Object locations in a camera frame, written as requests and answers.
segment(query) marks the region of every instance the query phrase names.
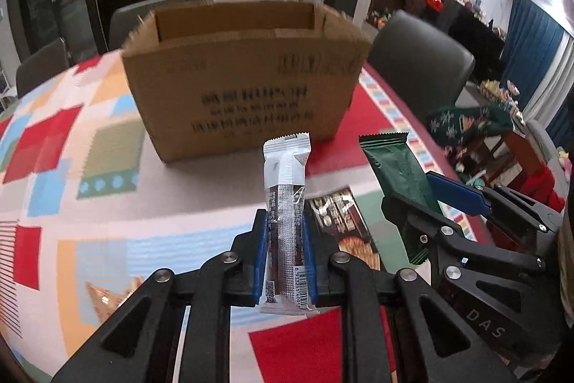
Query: white curtain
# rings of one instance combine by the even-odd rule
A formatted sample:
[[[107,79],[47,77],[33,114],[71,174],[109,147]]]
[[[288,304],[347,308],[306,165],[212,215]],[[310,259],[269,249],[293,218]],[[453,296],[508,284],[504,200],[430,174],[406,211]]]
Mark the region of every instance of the white curtain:
[[[546,128],[562,106],[573,84],[574,38],[564,32],[554,60],[522,112],[524,119],[536,119]]]

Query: barcode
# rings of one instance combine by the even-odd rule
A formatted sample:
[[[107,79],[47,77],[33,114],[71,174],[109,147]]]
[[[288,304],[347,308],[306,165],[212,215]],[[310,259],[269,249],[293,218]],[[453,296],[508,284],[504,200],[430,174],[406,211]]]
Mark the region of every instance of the barcode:
[[[276,304],[275,300],[275,281],[265,281],[265,302]]]
[[[309,291],[307,290],[307,273],[304,266],[295,266],[295,292],[297,294],[297,305],[306,309],[308,306]]]

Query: qr code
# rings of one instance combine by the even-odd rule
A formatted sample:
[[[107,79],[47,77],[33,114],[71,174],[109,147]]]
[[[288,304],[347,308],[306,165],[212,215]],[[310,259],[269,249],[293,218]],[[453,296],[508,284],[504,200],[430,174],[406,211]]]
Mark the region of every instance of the qr code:
[[[275,300],[275,281],[265,281],[265,302],[276,304]]]

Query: open cardboard box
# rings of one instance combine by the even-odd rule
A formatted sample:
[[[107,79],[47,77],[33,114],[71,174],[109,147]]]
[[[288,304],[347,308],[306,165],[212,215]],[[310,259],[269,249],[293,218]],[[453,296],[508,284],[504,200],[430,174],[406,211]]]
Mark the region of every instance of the open cardboard box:
[[[187,3],[124,45],[127,80],[164,162],[335,134],[371,44],[322,4]]]

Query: blue curtain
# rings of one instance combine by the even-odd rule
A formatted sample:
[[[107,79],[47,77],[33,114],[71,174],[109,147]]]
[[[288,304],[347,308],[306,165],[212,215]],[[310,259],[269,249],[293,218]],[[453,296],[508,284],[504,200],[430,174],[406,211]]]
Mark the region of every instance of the blue curtain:
[[[564,30],[531,0],[514,0],[502,56],[506,68],[501,84],[512,81],[520,90],[519,108],[535,94],[546,75]]]
[[[568,99],[564,100],[562,106],[552,118],[546,132],[552,138],[556,148],[561,146],[566,151],[574,151],[572,148],[572,136],[570,135],[570,122],[568,118]]]

